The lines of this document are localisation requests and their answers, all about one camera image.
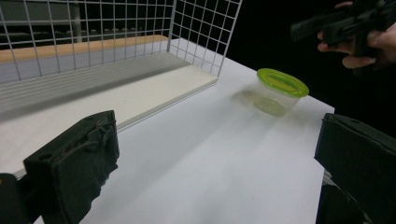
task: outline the human hand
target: human hand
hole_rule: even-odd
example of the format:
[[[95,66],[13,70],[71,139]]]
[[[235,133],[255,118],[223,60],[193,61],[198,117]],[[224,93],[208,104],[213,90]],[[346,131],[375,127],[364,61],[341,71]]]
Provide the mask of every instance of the human hand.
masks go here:
[[[336,7],[350,6],[352,2],[345,2]],[[323,32],[318,33],[318,39],[323,39]],[[336,46],[329,47],[326,43],[318,44],[318,50],[321,52],[343,52],[348,54],[342,61],[344,67],[354,69],[366,65],[373,65],[374,70],[378,70],[396,63],[396,23],[388,28],[385,32],[372,31],[367,35],[367,46],[376,49],[375,56],[356,57],[355,38],[352,37],[347,41],[341,42]]]

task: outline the green plastic container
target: green plastic container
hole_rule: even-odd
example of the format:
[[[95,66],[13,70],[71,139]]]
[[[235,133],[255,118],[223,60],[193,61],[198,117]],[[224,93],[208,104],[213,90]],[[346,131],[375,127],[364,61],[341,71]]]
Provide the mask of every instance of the green plastic container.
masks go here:
[[[275,69],[259,69],[257,78],[258,96],[254,105],[277,117],[284,116],[309,93],[308,87],[301,80]]]

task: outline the wire grid panel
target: wire grid panel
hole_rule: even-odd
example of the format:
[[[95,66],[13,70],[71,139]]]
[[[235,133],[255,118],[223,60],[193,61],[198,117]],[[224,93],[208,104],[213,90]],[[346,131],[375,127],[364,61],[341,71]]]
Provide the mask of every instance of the wire grid panel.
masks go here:
[[[241,3],[1,0],[0,83],[161,52],[218,75]]]
[[[169,51],[219,75],[242,0],[177,0]]]
[[[0,83],[168,49],[173,0],[1,0]]]

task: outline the white table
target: white table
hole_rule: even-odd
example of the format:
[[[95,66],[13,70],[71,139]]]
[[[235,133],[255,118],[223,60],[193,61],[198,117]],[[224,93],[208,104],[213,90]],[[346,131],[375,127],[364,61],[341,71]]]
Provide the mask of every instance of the white table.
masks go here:
[[[307,96],[267,115],[249,101],[255,75],[226,59],[216,85],[119,132],[119,169],[81,223],[315,223],[333,108]]]

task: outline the plastic lid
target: plastic lid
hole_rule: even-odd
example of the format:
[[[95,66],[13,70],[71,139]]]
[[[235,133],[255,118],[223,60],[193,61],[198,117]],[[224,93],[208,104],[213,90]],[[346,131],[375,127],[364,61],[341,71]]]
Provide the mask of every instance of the plastic lid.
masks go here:
[[[298,78],[275,69],[259,69],[257,77],[268,88],[290,97],[304,97],[309,93],[308,87]]]

